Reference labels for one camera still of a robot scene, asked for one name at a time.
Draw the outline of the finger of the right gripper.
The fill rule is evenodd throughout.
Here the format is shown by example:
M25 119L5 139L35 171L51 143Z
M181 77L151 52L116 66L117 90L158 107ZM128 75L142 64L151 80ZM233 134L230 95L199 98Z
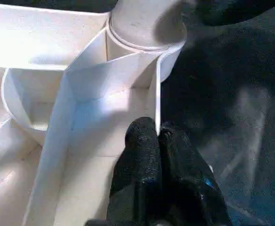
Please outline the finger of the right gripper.
M236 24L275 7L275 0L197 0L195 13L208 26Z

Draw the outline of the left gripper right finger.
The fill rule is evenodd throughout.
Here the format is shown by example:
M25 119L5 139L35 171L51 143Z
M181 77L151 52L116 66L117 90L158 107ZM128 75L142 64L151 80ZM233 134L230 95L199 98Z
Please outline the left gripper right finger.
M231 226L222 192L188 133L171 123L158 137L166 219L173 226Z

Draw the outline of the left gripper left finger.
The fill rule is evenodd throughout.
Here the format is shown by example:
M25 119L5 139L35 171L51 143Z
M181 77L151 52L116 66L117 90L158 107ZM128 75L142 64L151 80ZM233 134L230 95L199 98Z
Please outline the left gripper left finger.
M125 134L125 148L113 169L106 219L148 226L160 215L162 165L155 123L134 120Z

